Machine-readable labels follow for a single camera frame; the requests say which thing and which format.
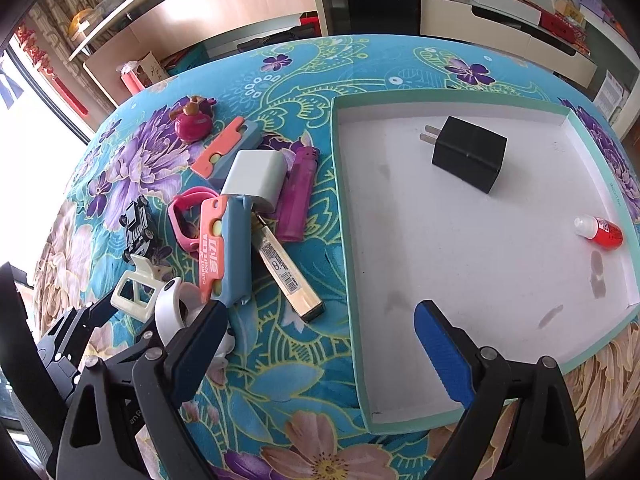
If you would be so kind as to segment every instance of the purple lighter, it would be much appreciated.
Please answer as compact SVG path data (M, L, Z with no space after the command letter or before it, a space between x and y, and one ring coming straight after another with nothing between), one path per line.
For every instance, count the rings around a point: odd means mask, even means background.
M280 195L276 238L281 242L302 241L319 155L320 150L312 146L296 151L296 160Z

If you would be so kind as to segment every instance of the toy car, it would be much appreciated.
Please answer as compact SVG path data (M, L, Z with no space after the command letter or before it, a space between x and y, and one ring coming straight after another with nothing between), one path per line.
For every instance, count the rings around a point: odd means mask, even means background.
M131 255L137 254L150 258L158 246L158 236L154 226L148 200L140 195L120 216L120 225L124 227L127 248L122 251L122 259L131 263Z

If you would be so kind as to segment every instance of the floral tablecloth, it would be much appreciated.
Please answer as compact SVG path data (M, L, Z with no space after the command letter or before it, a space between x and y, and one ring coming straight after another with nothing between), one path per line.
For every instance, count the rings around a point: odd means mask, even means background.
M181 190L204 184L188 169L203 144L181 143L169 111L192 94L215 97L216 132L241 115L260 123L262 147L282 150L289 163L299 146L320 149L305 241L287 250L326 312L305 325L271 277L257 269L253 300L230 309L237 339L226 371L210 370L195 398L181 407L189 431L225 480L420 480L453 428L393 436L364 429L329 137L333 97L400 88L503 92L573 108L640 224L637 179L613 131L585 96L545 70L430 38L344 36L281 44L162 81L104 122L76 167L38 263L40 331L62 310L102 297L127 269L118 216L139 194L148 197L164 240L157 263L196 280L196 262L176 244L166 207ZM95 331L88 354L115 354L132 343L139 327L116 314ZM639 337L634 321L566 377L590 472L612 455L640 415ZM503 413L478 478L490 475L512 416L513 405ZM148 434L143 430L138 439L151 476L165 478Z

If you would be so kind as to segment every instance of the white tray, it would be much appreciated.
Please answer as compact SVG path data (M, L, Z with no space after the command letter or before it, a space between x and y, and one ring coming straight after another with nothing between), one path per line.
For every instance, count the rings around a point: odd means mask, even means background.
M374 99L398 101L400 92ZM404 94L423 102L362 106L370 95L348 96L336 99L332 119L354 368L373 433L462 414L415 335L421 300L478 346L532 363L548 354L563 371L612 339L640 301L631 218L572 111L487 92ZM454 98L465 102L443 102ZM447 116L507 137L489 195L431 164L433 146L419 134ZM610 219L630 243L600 250L574 234L579 214Z

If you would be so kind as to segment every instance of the pink watch strap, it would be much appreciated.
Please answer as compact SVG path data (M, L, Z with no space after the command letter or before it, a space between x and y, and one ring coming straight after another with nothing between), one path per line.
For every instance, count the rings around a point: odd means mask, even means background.
M167 213L171 221L171 227L174 229L175 239L182 250L197 254L200 246L200 237L189 238L182 231L186 223L182 213L194 206L202 204L202 202L209 198L215 198L217 196L217 191L205 186L191 187L184 193L174 196L174 199L169 204Z

